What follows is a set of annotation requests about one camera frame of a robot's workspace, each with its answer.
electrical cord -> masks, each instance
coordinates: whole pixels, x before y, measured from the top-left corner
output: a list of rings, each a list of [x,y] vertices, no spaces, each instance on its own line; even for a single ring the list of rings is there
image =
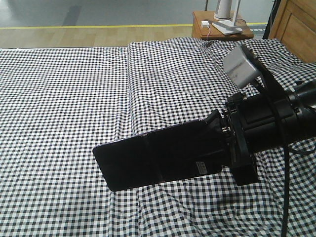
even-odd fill
[[[284,153],[284,194],[283,194],[283,216],[282,216],[282,229],[281,229],[281,237],[286,237],[287,233],[287,220],[288,220],[288,208],[289,208],[289,191],[290,191],[290,154],[288,142],[285,135],[285,129],[279,113],[272,103],[270,97],[267,94],[266,89],[257,81],[251,83],[267,100],[269,107],[276,119],[276,126],[281,135],[282,139],[282,148]]]
[[[206,37],[206,40],[208,40],[208,37],[209,37],[209,35],[211,34],[211,26],[208,24],[208,34],[207,34],[207,37]]]

black and white checkered cloth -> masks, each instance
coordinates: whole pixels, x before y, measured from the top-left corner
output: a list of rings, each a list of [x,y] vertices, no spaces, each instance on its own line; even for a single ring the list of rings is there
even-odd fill
[[[256,184],[238,187],[224,169],[120,192],[107,188],[92,154],[96,145],[223,108],[238,89],[222,61],[241,43],[284,88],[316,77],[316,64],[277,40],[0,50],[0,236],[279,236],[280,148],[257,155]],[[291,156],[288,236],[316,234],[315,167],[315,154]]]

wooden nightstand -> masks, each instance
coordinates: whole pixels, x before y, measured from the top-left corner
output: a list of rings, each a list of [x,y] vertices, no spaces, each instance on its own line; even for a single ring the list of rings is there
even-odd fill
[[[252,31],[248,28],[244,21],[237,21],[237,25],[243,28],[240,34],[224,35],[219,30],[211,25],[211,33],[207,37],[209,29],[201,27],[201,21],[214,22],[214,11],[194,11],[193,12],[193,27],[192,37],[202,40],[245,40],[253,38]]]

